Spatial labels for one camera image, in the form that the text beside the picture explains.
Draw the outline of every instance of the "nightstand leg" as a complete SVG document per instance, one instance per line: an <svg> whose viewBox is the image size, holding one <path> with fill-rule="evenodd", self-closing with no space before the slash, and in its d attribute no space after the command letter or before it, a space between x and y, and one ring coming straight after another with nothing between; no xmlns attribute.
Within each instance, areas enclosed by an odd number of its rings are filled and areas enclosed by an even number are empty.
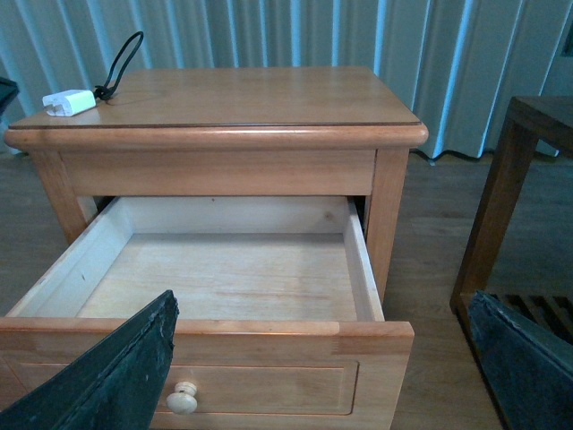
<svg viewBox="0 0 573 430"><path fill-rule="evenodd" d="M65 238L71 243L90 224L97 211L96 204L92 197L75 195L59 152L41 150L30 155Z"/></svg>
<svg viewBox="0 0 573 430"><path fill-rule="evenodd" d="M380 300L384 299L390 256L402 188L406 176L408 148L378 150L372 181L368 220L366 222L366 245Z"/></svg>
<svg viewBox="0 0 573 430"><path fill-rule="evenodd" d="M476 290L485 289L492 273L538 140L535 133L506 118L449 302L462 317L466 302Z"/></svg>

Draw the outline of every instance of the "drawer knob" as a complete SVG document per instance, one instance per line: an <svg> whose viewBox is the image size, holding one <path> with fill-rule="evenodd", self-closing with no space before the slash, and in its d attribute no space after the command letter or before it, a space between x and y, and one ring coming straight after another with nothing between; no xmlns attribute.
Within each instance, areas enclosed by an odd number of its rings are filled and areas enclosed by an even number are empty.
<svg viewBox="0 0 573 430"><path fill-rule="evenodd" d="M195 394L197 387L194 383L177 383L175 392L167 396L167 407L178 415L189 415L197 409Z"/></svg>

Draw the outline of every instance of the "open drawer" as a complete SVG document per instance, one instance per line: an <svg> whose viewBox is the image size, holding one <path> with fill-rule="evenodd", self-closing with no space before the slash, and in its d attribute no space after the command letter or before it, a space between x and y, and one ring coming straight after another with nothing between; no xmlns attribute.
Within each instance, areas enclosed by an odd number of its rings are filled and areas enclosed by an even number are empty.
<svg viewBox="0 0 573 430"><path fill-rule="evenodd" d="M384 322L354 204L332 196L114 200L0 320L2 407L166 289L155 427L390 427L414 334ZM191 415L166 405L183 381Z"/></svg>

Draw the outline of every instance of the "white charger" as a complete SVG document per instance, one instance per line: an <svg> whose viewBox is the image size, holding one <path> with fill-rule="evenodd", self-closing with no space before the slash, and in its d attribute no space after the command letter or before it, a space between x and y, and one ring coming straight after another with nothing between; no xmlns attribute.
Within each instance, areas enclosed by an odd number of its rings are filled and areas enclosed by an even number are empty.
<svg viewBox="0 0 573 430"><path fill-rule="evenodd" d="M90 90L66 90L42 98L46 112L51 116L74 116L96 106Z"/></svg>

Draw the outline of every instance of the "curtain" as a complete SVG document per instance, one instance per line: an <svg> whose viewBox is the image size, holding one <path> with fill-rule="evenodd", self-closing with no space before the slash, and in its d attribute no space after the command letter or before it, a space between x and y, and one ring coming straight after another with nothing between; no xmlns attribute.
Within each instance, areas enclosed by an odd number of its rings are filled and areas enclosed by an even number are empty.
<svg viewBox="0 0 573 430"><path fill-rule="evenodd" d="M0 75L21 94L0 131L44 95L102 83L135 31L130 69L364 65L424 121L420 149L480 157L514 95L573 94L561 57L573 0L11 0Z"/></svg>

